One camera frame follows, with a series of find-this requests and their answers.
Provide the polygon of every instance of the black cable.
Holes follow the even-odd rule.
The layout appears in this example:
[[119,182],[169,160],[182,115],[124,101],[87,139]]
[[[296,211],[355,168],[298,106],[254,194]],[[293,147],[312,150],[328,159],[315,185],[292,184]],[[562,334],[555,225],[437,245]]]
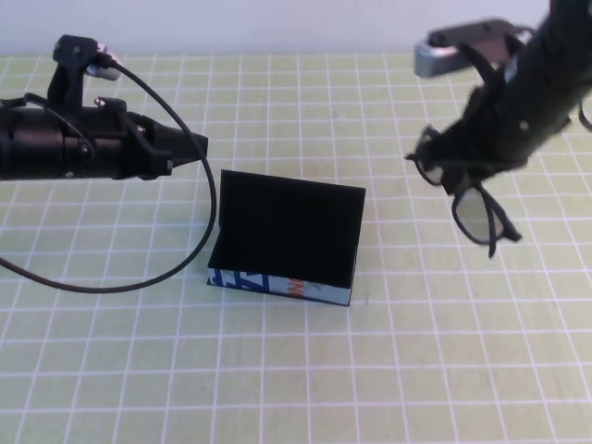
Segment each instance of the black cable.
[[590,123],[590,121],[586,117],[586,111],[584,110],[584,101],[580,102],[579,111],[578,111],[577,116],[578,116],[582,126],[584,128],[586,128],[588,131],[592,132],[592,123]]
[[210,188],[210,199],[211,199],[211,207],[210,207],[210,218],[208,220],[207,227],[205,229],[205,233],[202,236],[202,239],[195,247],[195,249],[191,252],[191,254],[179,265],[172,268],[171,270],[167,271],[166,273],[158,276],[153,277],[149,280],[139,282],[137,284],[130,284],[120,287],[107,287],[107,288],[93,288],[93,287],[80,287],[77,285],[69,285],[63,284],[60,282],[55,282],[53,280],[47,279],[45,277],[40,277],[31,271],[27,271],[17,265],[14,265],[8,262],[6,259],[0,257],[0,266],[30,280],[33,280],[39,284],[45,285],[47,287],[51,287],[57,290],[63,291],[71,291],[76,293],[87,293],[87,294],[107,294],[107,293],[122,293],[127,291],[134,291],[145,289],[146,287],[150,287],[154,284],[160,283],[163,280],[171,278],[172,276],[176,275],[179,271],[185,268],[188,264],[190,264],[193,259],[200,253],[200,251],[204,248],[205,243],[210,237],[212,230],[214,229],[214,225],[216,222],[216,184],[214,182],[214,175],[212,174],[212,169],[206,159],[204,150],[200,146],[200,144],[193,138],[193,135],[190,129],[185,125],[185,123],[181,120],[181,118],[177,115],[177,113],[165,102],[150,86],[148,86],[142,79],[138,76],[130,72],[128,69],[122,67],[117,63],[115,60],[111,59],[109,61],[110,68],[115,68],[122,74],[126,75],[128,78],[133,80],[136,84],[138,84],[143,90],[145,90],[152,98],[159,103],[168,114],[173,117],[175,122],[180,126],[183,132],[191,139],[191,143],[195,146],[197,153],[199,155],[199,159],[203,164],[203,169],[205,170],[205,175],[207,176],[208,185]]

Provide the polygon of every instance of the white wall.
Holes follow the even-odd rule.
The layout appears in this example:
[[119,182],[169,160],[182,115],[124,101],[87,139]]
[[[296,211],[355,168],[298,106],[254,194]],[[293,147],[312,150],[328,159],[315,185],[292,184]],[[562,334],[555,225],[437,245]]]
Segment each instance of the white wall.
[[0,53],[61,34],[117,52],[390,51],[428,30],[497,16],[536,25],[549,0],[0,0]]

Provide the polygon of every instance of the eyeglasses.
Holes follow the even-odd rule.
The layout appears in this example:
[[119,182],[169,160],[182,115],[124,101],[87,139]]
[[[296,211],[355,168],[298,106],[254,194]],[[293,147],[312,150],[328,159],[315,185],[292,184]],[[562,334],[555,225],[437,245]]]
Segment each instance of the eyeglasses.
[[[426,127],[419,142],[425,142],[438,135],[437,130]],[[425,168],[416,156],[409,156],[408,159],[415,163],[417,171],[427,183],[434,187],[442,185],[444,170],[441,167]],[[490,258],[495,254],[499,241],[507,239],[517,242],[522,239],[522,235],[517,231],[501,205],[480,183],[454,195],[452,216],[462,234],[470,241],[489,247]]]

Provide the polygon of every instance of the table surface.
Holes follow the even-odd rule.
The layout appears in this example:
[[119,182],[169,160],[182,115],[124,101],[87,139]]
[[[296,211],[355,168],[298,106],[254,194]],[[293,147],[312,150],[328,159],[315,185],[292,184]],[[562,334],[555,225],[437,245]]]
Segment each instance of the table surface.
[[[524,240],[487,250],[402,157],[444,129],[472,70],[409,54],[126,55],[210,138],[220,168],[366,187],[351,307],[205,285],[217,232],[174,278],[84,295],[0,275],[0,442],[589,442],[592,138],[574,124],[488,189]],[[42,95],[43,56],[0,57],[0,96]],[[88,79],[171,119],[128,80]],[[180,262],[209,216],[199,164],[154,182],[5,183],[0,252],[79,285]]]

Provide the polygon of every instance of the cutting mat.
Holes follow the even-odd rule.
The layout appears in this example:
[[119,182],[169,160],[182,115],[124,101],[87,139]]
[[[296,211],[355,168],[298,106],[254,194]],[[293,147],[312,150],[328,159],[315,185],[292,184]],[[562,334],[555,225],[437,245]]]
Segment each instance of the cutting mat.
[[[589,442],[592,137],[566,130],[488,188],[524,234],[493,260],[402,160],[443,129],[473,71],[419,80],[412,57],[126,55],[207,135],[220,168],[363,186],[352,305],[206,287],[208,248],[148,290],[57,292],[0,276],[0,442]],[[0,96],[45,95],[48,59],[0,58]],[[171,120],[127,80],[98,95]],[[199,164],[154,182],[6,183],[2,255],[112,286],[180,262],[204,231]]]

